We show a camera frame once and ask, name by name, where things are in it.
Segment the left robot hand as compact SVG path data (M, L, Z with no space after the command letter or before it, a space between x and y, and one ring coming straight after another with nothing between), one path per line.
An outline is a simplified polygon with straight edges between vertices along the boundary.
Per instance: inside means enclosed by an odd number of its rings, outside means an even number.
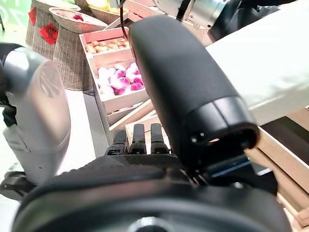
M279 10L276 0L230 0L208 31L212 42Z

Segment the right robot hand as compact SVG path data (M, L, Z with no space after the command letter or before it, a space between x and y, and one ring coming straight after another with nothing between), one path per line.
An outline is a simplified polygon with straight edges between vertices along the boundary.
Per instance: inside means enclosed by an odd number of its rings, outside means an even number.
M177 20L134 23L129 41L172 154L107 155L41 184L14 232L289 232L272 172L245 154L260 132L242 97Z

